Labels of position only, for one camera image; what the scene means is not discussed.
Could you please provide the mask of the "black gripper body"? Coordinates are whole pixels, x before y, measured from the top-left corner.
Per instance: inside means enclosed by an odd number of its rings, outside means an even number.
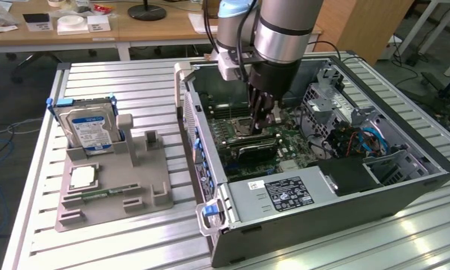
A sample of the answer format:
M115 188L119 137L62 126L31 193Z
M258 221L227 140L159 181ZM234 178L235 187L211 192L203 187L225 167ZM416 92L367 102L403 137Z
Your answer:
M287 64L259 62L251 64L249 74L249 90L258 90L274 98L282 98L291 87L299 69L300 61Z

